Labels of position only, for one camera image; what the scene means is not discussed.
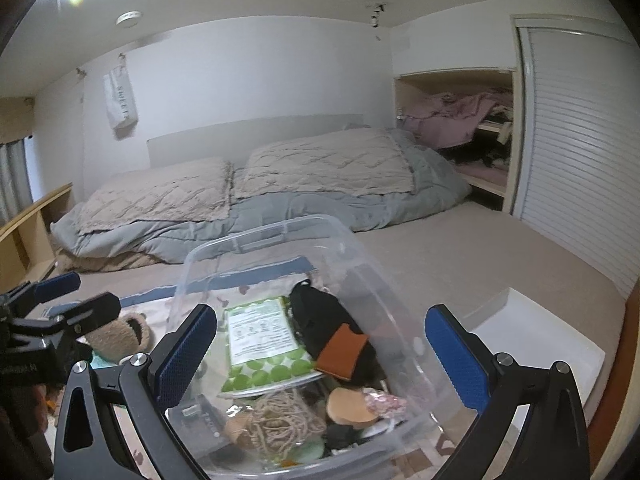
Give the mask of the white bin lid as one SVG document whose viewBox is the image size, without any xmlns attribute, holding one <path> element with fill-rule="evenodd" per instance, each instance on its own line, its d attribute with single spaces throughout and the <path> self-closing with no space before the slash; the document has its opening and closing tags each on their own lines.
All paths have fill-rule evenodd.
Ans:
<svg viewBox="0 0 640 480">
<path fill-rule="evenodd" d="M 548 370 L 570 366 L 580 400 L 586 402 L 602 370 L 605 352 L 576 328 L 513 288 L 499 292 L 460 323 L 494 353 L 506 352 L 523 366 Z"/>
</svg>

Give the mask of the clear plastic storage bin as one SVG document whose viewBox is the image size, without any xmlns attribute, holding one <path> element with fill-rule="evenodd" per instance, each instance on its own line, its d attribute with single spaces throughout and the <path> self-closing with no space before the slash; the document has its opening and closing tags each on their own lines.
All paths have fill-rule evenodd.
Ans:
<svg viewBox="0 0 640 480">
<path fill-rule="evenodd" d="M 208 478 L 431 479 L 454 452 L 422 323 L 338 220 L 196 245 L 168 327 L 199 304 L 216 335 L 168 417 Z"/>
</svg>

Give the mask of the beige quilted pillow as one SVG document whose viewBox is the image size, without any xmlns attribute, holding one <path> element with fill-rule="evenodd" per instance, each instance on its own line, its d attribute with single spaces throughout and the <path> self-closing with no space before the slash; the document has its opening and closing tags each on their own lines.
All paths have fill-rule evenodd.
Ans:
<svg viewBox="0 0 640 480">
<path fill-rule="evenodd" d="M 82 234 L 140 221 L 215 221 L 227 218 L 233 166 L 219 157 L 118 174 L 82 205 Z"/>
<path fill-rule="evenodd" d="M 252 151 L 235 193 L 239 198 L 286 192 L 366 196 L 412 193 L 415 188 L 408 160 L 390 134 L 358 128 Z"/>
</svg>

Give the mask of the grey curtain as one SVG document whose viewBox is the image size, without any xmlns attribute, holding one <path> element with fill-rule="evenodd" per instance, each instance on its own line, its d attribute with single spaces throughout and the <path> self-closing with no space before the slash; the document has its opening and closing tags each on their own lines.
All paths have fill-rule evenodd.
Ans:
<svg viewBox="0 0 640 480">
<path fill-rule="evenodd" d="M 0 165 L 0 221 L 5 226 L 32 204 L 23 140 L 1 145 Z"/>
</svg>

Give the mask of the white hanging bag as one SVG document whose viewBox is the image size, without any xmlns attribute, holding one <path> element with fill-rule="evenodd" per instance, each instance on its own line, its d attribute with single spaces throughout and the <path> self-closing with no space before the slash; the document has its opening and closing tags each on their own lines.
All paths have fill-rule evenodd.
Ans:
<svg viewBox="0 0 640 480">
<path fill-rule="evenodd" d="M 103 76 L 103 91 L 108 125 L 116 139 L 125 139 L 134 131 L 139 114 L 123 53 L 117 66 Z"/>
</svg>

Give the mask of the round wooden coaster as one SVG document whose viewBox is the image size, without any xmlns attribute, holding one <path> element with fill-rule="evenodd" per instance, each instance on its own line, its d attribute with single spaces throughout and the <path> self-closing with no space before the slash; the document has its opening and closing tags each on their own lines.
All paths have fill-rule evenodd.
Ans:
<svg viewBox="0 0 640 480">
<path fill-rule="evenodd" d="M 364 394 L 346 388 L 331 391 L 326 400 L 326 414 L 337 425 L 355 429 L 366 429 L 378 421 L 378 415 L 369 410 Z"/>
</svg>

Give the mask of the beige plush slipper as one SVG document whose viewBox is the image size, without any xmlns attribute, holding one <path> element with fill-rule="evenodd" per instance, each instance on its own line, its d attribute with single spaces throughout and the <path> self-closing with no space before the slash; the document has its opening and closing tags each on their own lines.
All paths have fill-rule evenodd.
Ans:
<svg viewBox="0 0 640 480">
<path fill-rule="evenodd" d="M 140 313 L 125 314 L 97 328 L 86 336 L 87 344 L 107 362 L 119 363 L 127 356 L 148 352 L 154 336 L 146 317 Z"/>
</svg>

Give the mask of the twine spool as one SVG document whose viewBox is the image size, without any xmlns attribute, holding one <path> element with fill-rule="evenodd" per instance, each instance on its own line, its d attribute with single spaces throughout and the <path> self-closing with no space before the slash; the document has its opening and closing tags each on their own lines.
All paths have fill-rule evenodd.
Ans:
<svg viewBox="0 0 640 480">
<path fill-rule="evenodd" d="M 285 458 L 325 431 L 326 422 L 298 389 L 273 391 L 233 405 L 224 424 L 224 434 L 233 444 L 270 460 Z"/>
</svg>

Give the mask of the pile of pink clothes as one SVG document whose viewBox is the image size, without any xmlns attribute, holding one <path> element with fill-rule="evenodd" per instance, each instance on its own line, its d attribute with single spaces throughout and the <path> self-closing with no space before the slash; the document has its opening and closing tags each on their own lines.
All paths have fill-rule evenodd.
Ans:
<svg viewBox="0 0 640 480">
<path fill-rule="evenodd" d="M 512 105 L 511 91 L 428 94 L 402 112 L 400 128 L 433 150 L 456 148 L 472 141 L 477 127 L 496 106 L 510 110 Z"/>
</svg>

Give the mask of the orange and black glove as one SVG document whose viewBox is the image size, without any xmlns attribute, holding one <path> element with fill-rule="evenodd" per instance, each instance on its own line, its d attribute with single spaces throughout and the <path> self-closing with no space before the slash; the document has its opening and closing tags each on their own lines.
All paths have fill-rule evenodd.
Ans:
<svg viewBox="0 0 640 480">
<path fill-rule="evenodd" d="M 316 370 L 354 387 L 384 377 L 369 336 L 335 296 L 305 280 L 293 287 L 288 303 L 294 330 Z"/>
</svg>

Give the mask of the white louvered closet door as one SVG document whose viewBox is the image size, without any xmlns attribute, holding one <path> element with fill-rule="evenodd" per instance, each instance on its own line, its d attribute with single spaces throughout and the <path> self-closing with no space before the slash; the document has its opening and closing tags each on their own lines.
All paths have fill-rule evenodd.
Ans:
<svg viewBox="0 0 640 480">
<path fill-rule="evenodd" d="M 586 18 L 514 21 L 523 141 L 513 213 L 628 295 L 639 276 L 639 47 Z"/>
</svg>

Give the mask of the wooden bedside shelf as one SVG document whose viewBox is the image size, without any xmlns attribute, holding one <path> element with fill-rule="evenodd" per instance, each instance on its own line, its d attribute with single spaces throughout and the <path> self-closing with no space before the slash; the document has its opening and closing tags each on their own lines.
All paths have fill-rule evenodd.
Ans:
<svg viewBox="0 0 640 480">
<path fill-rule="evenodd" d="M 1 229 L 1 289 L 40 281 L 56 266 L 50 224 L 58 221 L 72 202 L 67 183 L 24 209 Z"/>
</svg>

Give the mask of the beige quilted left pillow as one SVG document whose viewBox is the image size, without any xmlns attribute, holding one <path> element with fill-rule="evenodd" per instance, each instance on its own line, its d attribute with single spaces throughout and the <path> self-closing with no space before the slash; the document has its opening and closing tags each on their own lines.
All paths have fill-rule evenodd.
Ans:
<svg viewBox="0 0 640 480">
<path fill-rule="evenodd" d="M 82 234 L 140 221 L 215 221 L 227 218 L 233 166 L 219 157 L 118 174 L 82 205 Z"/>
</svg>

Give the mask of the green dotted wipes pack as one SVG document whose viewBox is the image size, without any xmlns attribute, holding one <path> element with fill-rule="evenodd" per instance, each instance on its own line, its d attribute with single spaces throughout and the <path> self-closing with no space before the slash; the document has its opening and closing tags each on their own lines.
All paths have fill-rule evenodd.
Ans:
<svg viewBox="0 0 640 480">
<path fill-rule="evenodd" d="M 219 395 L 256 398 L 314 382 L 322 373 L 299 341 L 283 296 L 224 310 L 227 378 Z"/>
</svg>

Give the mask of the grey blue duvet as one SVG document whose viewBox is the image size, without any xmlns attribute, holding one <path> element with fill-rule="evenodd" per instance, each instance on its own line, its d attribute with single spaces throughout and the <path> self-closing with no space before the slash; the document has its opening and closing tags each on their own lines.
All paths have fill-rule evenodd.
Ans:
<svg viewBox="0 0 640 480">
<path fill-rule="evenodd" d="M 205 242 L 227 235 L 310 214 L 328 214 L 354 232 L 396 226 L 439 214 L 461 204 L 470 187 L 454 166 L 430 148 L 417 144 L 407 131 L 387 131 L 410 165 L 413 193 L 349 196 L 343 193 L 270 193 L 232 200 L 224 220 L 203 222 L 134 222 L 111 231 L 82 234 L 77 220 L 81 205 L 51 224 L 58 248 L 77 257 L 115 257 L 138 252 L 183 263 L 186 255 Z"/>
</svg>

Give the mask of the teal wet wipes pack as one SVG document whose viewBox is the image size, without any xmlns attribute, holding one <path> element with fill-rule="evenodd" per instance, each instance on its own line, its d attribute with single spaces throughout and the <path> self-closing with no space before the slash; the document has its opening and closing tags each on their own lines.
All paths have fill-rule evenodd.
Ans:
<svg viewBox="0 0 640 480">
<path fill-rule="evenodd" d="M 99 370 L 100 368 L 117 366 L 118 362 L 112 362 L 105 359 L 103 356 L 100 356 L 96 350 L 93 350 L 90 365 L 94 370 Z"/>
</svg>

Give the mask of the beige fleece blanket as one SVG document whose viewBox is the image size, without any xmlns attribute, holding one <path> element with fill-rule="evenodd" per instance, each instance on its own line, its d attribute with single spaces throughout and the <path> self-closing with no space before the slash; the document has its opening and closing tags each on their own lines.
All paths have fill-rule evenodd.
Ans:
<svg viewBox="0 0 640 480">
<path fill-rule="evenodd" d="M 61 250 L 56 257 L 56 267 L 61 272 L 108 273 L 132 270 L 163 263 L 163 260 L 138 252 L 126 252 L 115 257 L 77 257 Z"/>
</svg>

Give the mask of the beige quilted right pillow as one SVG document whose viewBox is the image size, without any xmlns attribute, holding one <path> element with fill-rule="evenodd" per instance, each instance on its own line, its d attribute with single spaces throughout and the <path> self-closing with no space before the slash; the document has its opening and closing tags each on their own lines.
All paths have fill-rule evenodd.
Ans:
<svg viewBox="0 0 640 480">
<path fill-rule="evenodd" d="M 390 134 L 358 128 L 252 151 L 235 193 L 239 198 L 286 192 L 366 196 L 412 193 L 415 188 L 408 160 Z"/>
</svg>

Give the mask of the cartoon printed blanket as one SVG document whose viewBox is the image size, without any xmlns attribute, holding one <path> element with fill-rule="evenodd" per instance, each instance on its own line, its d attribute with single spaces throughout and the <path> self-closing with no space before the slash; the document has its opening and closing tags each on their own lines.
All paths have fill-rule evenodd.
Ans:
<svg viewBox="0 0 640 480">
<path fill-rule="evenodd" d="M 198 304 L 217 313 L 264 298 L 285 296 L 300 281 L 329 292 L 369 335 L 382 367 L 382 388 L 408 403 L 398 422 L 380 422 L 364 440 L 322 451 L 320 439 L 299 444 L 288 463 L 268 462 L 239 434 L 241 408 L 265 387 L 229 386 L 226 335 L 216 333 L 204 366 L 180 403 L 167 412 L 177 434 L 213 479 L 431 479 L 454 447 L 433 408 L 442 370 L 418 321 L 381 269 L 363 255 L 335 255 L 324 247 L 276 247 L 228 252 L 193 266 L 146 266 L 86 274 L 80 289 L 49 302 L 58 314 L 79 301 L 111 292 L 122 316 L 141 315 L 159 342 Z"/>
</svg>

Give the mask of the grey headboard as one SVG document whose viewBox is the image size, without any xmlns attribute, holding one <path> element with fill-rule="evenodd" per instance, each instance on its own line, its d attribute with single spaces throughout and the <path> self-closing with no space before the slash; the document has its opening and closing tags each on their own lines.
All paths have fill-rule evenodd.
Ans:
<svg viewBox="0 0 640 480">
<path fill-rule="evenodd" d="M 150 139 L 146 145 L 152 168 L 207 157 L 220 157 L 239 167 L 263 145 L 363 124 L 359 114 L 264 117 L 169 133 Z"/>
</svg>

